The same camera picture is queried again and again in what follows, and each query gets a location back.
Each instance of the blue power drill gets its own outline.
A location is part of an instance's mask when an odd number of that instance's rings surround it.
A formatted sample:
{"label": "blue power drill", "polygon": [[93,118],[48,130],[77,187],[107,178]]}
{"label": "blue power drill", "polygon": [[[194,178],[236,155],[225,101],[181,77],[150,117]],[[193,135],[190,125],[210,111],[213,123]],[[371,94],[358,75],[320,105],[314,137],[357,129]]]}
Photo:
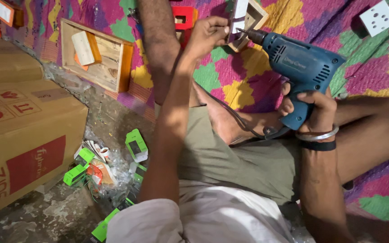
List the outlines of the blue power drill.
{"label": "blue power drill", "polygon": [[286,127],[298,130],[306,118],[310,117],[313,104],[298,100],[296,95],[310,90],[325,94],[332,76],[346,60],[337,53],[273,32],[237,30],[246,33],[253,43],[262,46],[274,72],[289,78],[289,97],[294,105],[294,112],[280,121]]}

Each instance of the colorful mat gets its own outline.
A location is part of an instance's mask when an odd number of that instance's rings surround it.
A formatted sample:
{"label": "colorful mat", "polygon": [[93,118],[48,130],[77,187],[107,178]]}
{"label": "colorful mat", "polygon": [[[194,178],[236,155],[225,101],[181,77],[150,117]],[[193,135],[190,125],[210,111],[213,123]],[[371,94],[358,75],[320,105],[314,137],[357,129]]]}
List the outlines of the colorful mat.
{"label": "colorful mat", "polygon": [[[267,31],[314,43],[338,52],[347,62],[337,71],[331,88],[334,96],[389,97],[389,29],[371,38],[360,37],[358,15],[380,0],[257,0],[269,19]],[[25,27],[1,26],[10,36],[31,48],[43,61],[61,64],[60,19],[68,18],[107,34],[135,42],[130,91],[116,98],[125,106],[154,121],[153,83],[140,34],[128,8],[135,0],[18,0],[24,8]],[[182,0],[172,5],[197,8],[199,18],[228,17],[228,0]],[[249,44],[241,53],[218,47],[202,60],[194,78],[232,108],[249,113],[268,112],[280,103],[280,75],[271,71],[260,46]],[[389,221],[389,161],[356,180],[346,194],[348,210],[365,217]]]}

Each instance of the man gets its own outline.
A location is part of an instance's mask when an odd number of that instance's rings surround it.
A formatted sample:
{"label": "man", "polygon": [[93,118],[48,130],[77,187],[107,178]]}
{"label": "man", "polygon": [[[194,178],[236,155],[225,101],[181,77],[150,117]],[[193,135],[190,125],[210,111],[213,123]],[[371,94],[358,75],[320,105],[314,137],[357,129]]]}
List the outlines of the man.
{"label": "man", "polygon": [[[116,214],[107,241],[292,242],[279,207],[301,199],[317,242],[353,242],[342,185],[389,159],[389,99],[336,104],[301,93],[315,108],[299,132],[326,134],[336,124],[337,135],[303,148],[294,138],[230,148],[252,134],[192,79],[199,60],[224,45],[227,19],[198,20],[182,52],[168,0],[138,0],[138,7],[159,115],[140,203]],[[276,112],[240,115],[263,134],[264,127],[280,129],[278,119],[293,109],[285,98]]]}

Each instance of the electrical switch plate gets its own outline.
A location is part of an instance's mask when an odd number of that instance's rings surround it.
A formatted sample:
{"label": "electrical switch plate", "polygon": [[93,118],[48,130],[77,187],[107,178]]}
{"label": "electrical switch plate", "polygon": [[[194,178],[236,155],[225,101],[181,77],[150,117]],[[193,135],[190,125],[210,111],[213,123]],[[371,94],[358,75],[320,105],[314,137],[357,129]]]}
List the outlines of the electrical switch plate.
{"label": "electrical switch plate", "polygon": [[389,6],[385,0],[360,15],[370,36],[376,36],[389,28]]}

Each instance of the black cord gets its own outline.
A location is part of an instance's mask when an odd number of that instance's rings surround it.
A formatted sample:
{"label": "black cord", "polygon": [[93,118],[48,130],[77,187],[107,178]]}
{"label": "black cord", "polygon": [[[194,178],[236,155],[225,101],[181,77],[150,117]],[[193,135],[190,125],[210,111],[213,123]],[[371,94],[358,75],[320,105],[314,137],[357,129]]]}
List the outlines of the black cord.
{"label": "black cord", "polygon": [[277,138],[290,130],[290,128],[285,126],[285,127],[282,127],[282,129],[278,130],[278,132],[276,132],[276,133],[262,136],[259,133],[255,132],[253,129],[251,129],[247,125],[246,121],[244,119],[242,119],[240,117],[240,115],[238,113],[236,113],[236,111],[234,111],[234,109],[230,108],[225,102],[214,97],[212,94],[210,94],[210,92],[206,91],[201,85],[199,85],[199,87],[201,87],[205,91],[205,93],[207,93],[211,98],[213,98],[213,100],[215,100],[215,101],[219,102],[219,104],[223,105],[237,119],[237,122],[239,122],[240,124],[242,124],[244,126],[245,129],[251,131],[251,133],[253,135],[257,136],[258,138],[260,138],[262,140],[263,139],[270,140],[270,139]]}

